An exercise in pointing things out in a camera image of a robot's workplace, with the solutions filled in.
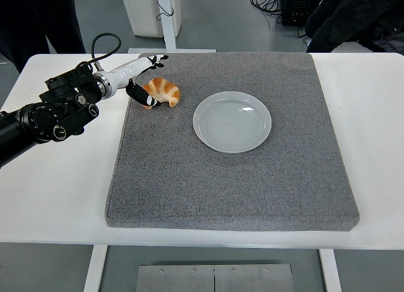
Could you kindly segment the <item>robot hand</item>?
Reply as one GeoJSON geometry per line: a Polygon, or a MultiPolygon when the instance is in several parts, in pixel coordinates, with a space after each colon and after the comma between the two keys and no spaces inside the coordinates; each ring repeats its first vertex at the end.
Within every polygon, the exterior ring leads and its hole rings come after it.
{"type": "Polygon", "coordinates": [[[141,57],[127,62],[109,72],[97,72],[104,84],[103,99],[106,100],[116,94],[118,89],[124,88],[126,93],[135,101],[146,107],[160,106],[161,103],[153,98],[142,86],[136,84],[136,77],[149,69],[163,67],[161,60],[168,59],[164,54],[141,57]]]}

